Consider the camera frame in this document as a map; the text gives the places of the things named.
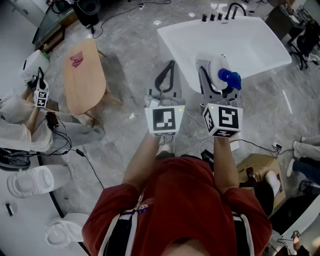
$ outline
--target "shoe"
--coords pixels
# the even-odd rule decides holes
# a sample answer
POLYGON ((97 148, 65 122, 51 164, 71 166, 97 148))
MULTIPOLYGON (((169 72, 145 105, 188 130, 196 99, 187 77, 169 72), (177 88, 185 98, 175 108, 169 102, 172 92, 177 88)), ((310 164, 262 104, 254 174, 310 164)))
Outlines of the shoe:
POLYGON ((290 177, 291 176, 291 174, 292 174, 292 172, 293 172, 293 166, 294 166, 294 162, 295 162, 295 160, 292 158, 291 160, 290 160, 290 162, 289 162, 289 166, 288 166, 288 169, 286 169, 286 176, 287 177, 290 177))
POLYGON ((265 180, 270 184, 273 190, 273 195, 276 196, 281 186, 281 183, 278 180, 276 173, 273 170, 268 171, 265 175, 265 180))
POLYGON ((169 145, 169 143, 166 143, 164 145, 161 144, 159 146, 158 153, 156 155, 159 155, 162 151, 167 151, 168 153, 172 153, 171 146, 169 145))
POLYGON ((294 141, 293 142, 293 155, 294 155, 294 157, 296 158, 296 159, 299 159, 300 158, 300 155, 298 154, 298 152, 296 151, 296 144, 297 144, 298 142, 297 141, 294 141))

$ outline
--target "black device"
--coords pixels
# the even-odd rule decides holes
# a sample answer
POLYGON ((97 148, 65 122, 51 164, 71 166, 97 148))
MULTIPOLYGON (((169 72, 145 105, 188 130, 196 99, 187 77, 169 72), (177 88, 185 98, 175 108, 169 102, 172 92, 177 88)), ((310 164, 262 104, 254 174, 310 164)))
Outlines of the black device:
POLYGON ((53 112, 48 112, 45 116, 45 119, 47 120, 48 122, 48 127, 52 130, 52 129, 55 129, 59 126, 59 122, 58 122, 58 119, 57 119, 57 116, 55 113, 53 112))
POLYGON ((208 150, 204 150, 201 153, 202 160, 207 162, 210 165, 211 171, 214 172, 214 155, 208 150))
POLYGON ((295 238, 300 238, 301 234, 298 230, 293 231, 293 234, 291 236, 291 239, 294 240, 295 238))

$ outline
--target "white cube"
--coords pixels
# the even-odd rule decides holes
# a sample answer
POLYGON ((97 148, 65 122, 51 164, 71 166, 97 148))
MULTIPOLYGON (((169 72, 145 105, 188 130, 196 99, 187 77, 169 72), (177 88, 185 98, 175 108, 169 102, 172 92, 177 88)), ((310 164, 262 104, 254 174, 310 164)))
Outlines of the white cube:
POLYGON ((151 134, 175 135, 180 129, 185 106, 146 107, 144 111, 151 134))
POLYGON ((242 108, 209 103, 202 116, 210 136, 231 138, 241 131, 242 108))

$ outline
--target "black office chair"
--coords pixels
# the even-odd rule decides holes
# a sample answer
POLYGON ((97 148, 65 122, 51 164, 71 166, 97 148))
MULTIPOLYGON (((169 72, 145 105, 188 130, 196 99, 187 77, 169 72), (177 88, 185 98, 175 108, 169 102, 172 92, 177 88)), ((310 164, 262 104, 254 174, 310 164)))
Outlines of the black office chair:
POLYGON ((296 39, 296 45, 298 47, 295 47, 292 43, 290 43, 290 46, 292 46, 295 51, 290 51, 289 54, 297 55, 300 58, 300 70, 302 70, 303 63, 305 64, 305 68, 308 68, 307 61, 305 59, 309 57, 309 53, 313 50, 313 48, 316 46, 317 43, 319 43, 319 25, 318 23, 312 24, 311 22, 308 22, 305 26, 305 32, 303 35, 298 36, 296 39))

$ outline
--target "basin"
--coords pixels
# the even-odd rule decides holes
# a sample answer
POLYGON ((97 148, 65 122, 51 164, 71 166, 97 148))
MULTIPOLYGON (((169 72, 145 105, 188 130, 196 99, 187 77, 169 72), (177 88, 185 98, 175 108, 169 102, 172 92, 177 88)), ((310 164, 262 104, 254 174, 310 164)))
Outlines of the basin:
POLYGON ((180 69, 182 97, 186 108, 204 102, 196 66, 199 54, 224 54, 230 69, 246 83, 268 79, 292 62, 286 48, 259 17, 203 22, 192 20, 157 30, 162 62, 175 60, 180 69))

